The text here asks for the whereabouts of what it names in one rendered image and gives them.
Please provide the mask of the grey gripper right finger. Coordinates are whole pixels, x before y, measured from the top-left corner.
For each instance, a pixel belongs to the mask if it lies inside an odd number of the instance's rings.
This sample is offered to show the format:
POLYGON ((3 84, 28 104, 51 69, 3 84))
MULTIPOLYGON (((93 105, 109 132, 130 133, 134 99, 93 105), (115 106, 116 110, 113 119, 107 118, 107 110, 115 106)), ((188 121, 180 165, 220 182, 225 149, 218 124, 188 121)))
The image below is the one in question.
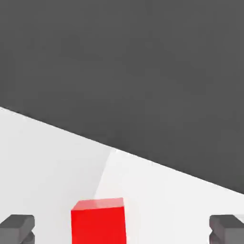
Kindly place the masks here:
POLYGON ((234 215, 211 215, 209 226, 209 244, 244 244, 244 223, 234 215))

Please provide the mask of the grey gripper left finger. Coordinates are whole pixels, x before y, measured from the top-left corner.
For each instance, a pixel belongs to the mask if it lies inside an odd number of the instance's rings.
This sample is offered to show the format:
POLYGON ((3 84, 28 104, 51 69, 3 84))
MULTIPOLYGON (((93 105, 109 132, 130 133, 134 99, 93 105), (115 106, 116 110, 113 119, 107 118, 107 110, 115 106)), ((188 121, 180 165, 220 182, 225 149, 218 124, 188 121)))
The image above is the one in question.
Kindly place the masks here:
POLYGON ((33 215, 11 214, 0 223, 0 244, 35 244, 33 215))

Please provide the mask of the small red cube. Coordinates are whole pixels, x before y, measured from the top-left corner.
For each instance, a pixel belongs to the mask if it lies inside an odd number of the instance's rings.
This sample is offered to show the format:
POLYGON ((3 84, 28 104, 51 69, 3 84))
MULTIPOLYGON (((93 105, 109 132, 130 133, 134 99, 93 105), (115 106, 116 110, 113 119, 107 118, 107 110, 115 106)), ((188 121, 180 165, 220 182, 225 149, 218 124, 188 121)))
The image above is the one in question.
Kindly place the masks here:
POLYGON ((127 244, 123 199, 78 201, 71 209, 71 244, 127 244))

